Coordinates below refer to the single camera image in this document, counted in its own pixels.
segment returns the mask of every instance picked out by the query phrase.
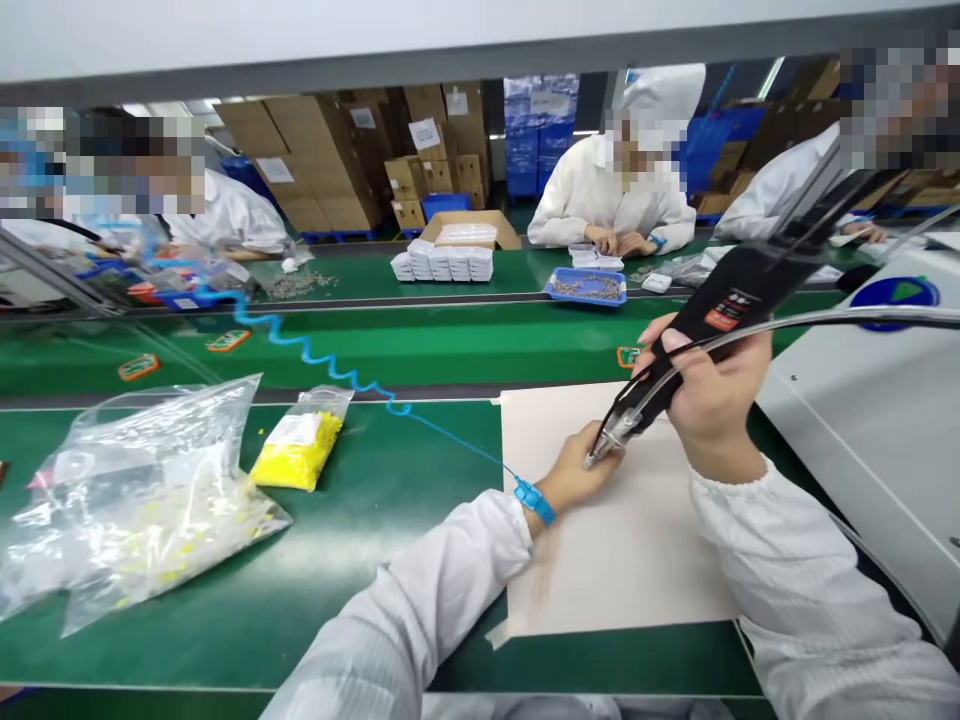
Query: fluorescent light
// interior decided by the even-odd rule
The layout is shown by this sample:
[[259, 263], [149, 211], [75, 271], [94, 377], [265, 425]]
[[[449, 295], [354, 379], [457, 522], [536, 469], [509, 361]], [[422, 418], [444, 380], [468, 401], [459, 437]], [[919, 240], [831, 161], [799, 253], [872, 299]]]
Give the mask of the fluorescent light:
[[770, 65], [770, 72], [767, 73], [763, 85], [757, 90], [757, 99], [760, 102], [767, 99], [767, 93], [770, 92], [770, 88], [773, 87], [773, 81], [777, 79], [777, 74], [780, 72], [780, 66], [783, 65], [784, 59], [785, 58], [779, 57]]

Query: blue coiled cord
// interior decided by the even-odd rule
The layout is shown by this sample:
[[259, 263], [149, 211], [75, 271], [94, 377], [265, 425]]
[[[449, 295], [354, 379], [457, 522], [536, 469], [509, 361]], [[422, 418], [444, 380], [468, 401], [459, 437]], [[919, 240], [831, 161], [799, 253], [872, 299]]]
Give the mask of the blue coiled cord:
[[[145, 232], [148, 236], [150, 231], [148, 228], [145, 228], [141, 225], [134, 225], [132, 223], [101, 223], [100, 227], [106, 229], [126, 229], [126, 230], [138, 230], [140, 232]], [[348, 373], [341, 373], [337, 371], [337, 356], [330, 354], [325, 355], [324, 357], [313, 357], [310, 348], [310, 338], [306, 336], [295, 337], [295, 338], [284, 338], [280, 337], [280, 325], [283, 322], [279, 315], [261, 315], [259, 317], [251, 317], [247, 314], [247, 296], [241, 292], [234, 290], [228, 291], [214, 291], [211, 290], [206, 283], [205, 278], [205, 269], [200, 265], [190, 262], [188, 260], [157, 260], [156, 242], [152, 237], [148, 237], [148, 242], [144, 250], [144, 264], [152, 265], [158, 268], [186, 268], [190, 270], [199, 278], [200, 283], [199, 287], [194, 290], [194, 294], [201, 300], [210, 300], [210, 301], [222, 301], [222, 300], [233, 300], [233, 318], [238, 323], [242, 325], [249, 325], [251, 327], [256, 325], [268, 325], [270, 331], [267, 333], [267, 341], [271, 345], [300, 345], [303, 350], [300, 352], [300, 359], [305, 362], [307, 365], [326, 365], [327, 375], [329, 375], [334, 380], [348, 380], [350, 382], [350, 387], [353, 388], [354, 392], [370, 392], [373, 391], [378, 395], [385, 397], [387, 399], [387, 404], [384, 406], [384, 409], [395, 417], [407, 417], [411, 420], [416, 420], [417, 422], [423, 423], [432, 430], [436, 430], [442, 435], [446, 435], [451, 440], [454, 440], [468, 450], [472, 450], [481, 457], [490, 460], [493, 463], [496, 463], [500, 467], [504, 468], [508, 473], [513, 475], [514, 478], [520, 480], [520, 476], [517, 475], [513, 470], [504, 465], [501, 460], [498, 460], [490, 453], [485, 450], [481, 450], [476, 445], [468, 443], [466, 440], [457, 437], [449, 430], [436, 425], [435, 423], [430, 422], [420, 415], [415, 415], [413, 413], [413, 406], [410, 403], [404, 403], [399, 407], [394, 407], [394, 402], [396, 402], [397, 395], [392, 393], [389, 390], [384, 390], [380, 387], [380, 383], [374, 380], [369, 385], [360, 385], [360, 380], [357, 377], [357, 371], [351, 370]]]

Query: white machine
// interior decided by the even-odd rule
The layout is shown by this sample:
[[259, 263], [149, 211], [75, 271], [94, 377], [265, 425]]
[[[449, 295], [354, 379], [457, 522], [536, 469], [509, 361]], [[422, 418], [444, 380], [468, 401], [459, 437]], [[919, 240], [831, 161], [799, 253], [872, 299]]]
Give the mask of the white machine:
[[[960, 253], [910, 250], [860, 292], [960, 308]], [[944, 645], [960, 610], [960, 332], [813, 328], [757, 402]]]

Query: yellow components in bag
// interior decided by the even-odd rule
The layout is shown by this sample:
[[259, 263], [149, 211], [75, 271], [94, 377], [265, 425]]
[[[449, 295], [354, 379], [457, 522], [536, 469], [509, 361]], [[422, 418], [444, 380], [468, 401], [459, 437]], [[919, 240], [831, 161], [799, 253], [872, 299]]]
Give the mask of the yellow components in bag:
[[250, 478], [257, 485], [312, 492], [352, 397], [352, 390], [329, 386], [302, 393], [267, 437]]

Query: blue wrist strap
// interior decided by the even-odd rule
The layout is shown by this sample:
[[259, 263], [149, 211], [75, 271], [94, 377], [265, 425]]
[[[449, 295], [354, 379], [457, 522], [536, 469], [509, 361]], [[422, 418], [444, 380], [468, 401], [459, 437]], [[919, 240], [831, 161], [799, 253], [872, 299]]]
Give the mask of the blue wrist strap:
[[517, 496], [521, 505], [539, 515], [544, 525], [550, 525], [556, 520], [557, 514], [550, 507], [550, 503], [544, 500], [543, 494], [526, 480], [517, 478], [517, 489], [513, 494]]

